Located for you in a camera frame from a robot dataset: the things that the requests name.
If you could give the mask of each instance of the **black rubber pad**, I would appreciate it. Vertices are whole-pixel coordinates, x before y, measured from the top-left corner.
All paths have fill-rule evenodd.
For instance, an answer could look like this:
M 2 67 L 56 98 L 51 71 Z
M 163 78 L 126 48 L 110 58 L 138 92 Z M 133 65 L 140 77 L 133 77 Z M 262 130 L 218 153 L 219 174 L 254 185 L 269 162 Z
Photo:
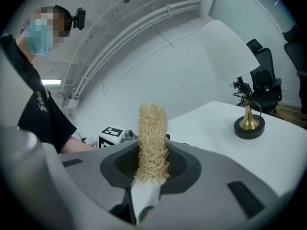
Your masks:
M 227 185 L 248 218 L 255 216 L 264 209 L 264 205 L 243 182 L 236 181 L 228 183 Z
M 68 161 L 64 161 L 62 162 L 64 167 L 69 167 L 72 165 L 76 165 L 78 163 L 82 163 L 83 161 L 81 159 L 73 159 L 73 160 L 68 160 Z

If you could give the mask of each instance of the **wooden floor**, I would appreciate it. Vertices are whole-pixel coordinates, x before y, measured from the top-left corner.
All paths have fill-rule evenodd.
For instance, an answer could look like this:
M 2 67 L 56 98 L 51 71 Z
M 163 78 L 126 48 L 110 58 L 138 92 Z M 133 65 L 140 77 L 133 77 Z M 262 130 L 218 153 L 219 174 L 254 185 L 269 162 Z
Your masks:
M 274 116 L 282 118 L 284 121 L 307 129 L 307 115 L 301 114 L 301 109 L 284 105 L 277 105 Z

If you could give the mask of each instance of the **gray machine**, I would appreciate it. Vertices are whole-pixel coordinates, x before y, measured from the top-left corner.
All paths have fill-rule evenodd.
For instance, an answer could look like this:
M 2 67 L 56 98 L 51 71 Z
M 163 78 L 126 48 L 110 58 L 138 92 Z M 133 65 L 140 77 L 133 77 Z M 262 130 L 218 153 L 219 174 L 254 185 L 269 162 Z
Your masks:
M 1 169 L 25 209 L 52 229 L 258 229 L 285 203 L 232 159 L 169 141 L 170 179 L 136 226 L 130 189 L 138 141 L 56 153 L 30 132 L 3 128 Z

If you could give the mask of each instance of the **blue surgical mask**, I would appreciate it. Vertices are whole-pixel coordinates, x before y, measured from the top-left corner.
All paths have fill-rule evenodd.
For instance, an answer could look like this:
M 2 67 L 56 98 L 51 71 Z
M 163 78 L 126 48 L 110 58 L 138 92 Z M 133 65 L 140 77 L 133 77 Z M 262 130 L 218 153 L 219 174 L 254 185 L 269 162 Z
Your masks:
M 47 24 L 47 19 L 30 20 L 24 35 L 28 49 L 35 56 L 46 56 L 53 46 L 53 28 Z

